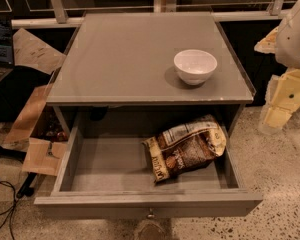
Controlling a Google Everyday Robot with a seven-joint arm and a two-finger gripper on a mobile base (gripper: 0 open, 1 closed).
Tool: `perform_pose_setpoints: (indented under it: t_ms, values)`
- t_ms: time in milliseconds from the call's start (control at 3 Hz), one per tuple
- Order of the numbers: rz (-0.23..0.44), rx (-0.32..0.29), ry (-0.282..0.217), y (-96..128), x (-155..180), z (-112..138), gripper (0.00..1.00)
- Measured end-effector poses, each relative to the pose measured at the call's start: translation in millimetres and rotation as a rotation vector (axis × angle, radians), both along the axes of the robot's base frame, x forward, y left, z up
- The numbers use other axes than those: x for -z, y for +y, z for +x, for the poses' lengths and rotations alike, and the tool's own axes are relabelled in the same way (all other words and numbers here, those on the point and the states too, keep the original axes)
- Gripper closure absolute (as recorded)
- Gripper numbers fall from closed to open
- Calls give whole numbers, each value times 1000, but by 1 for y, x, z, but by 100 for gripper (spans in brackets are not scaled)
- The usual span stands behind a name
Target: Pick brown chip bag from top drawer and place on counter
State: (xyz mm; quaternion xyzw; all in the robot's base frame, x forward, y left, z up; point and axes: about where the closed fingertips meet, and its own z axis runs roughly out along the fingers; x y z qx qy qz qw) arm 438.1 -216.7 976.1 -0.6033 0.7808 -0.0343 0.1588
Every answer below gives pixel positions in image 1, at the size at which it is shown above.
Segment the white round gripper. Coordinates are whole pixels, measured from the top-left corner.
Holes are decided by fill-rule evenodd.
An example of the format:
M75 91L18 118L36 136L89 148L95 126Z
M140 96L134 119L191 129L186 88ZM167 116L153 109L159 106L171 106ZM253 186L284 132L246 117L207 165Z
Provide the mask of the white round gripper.
M275 134L283 129L300 108L300 0L254 50L274 54L276 61L290 67L281 76L273 75L268 83L265 105L261 109L258 129Z

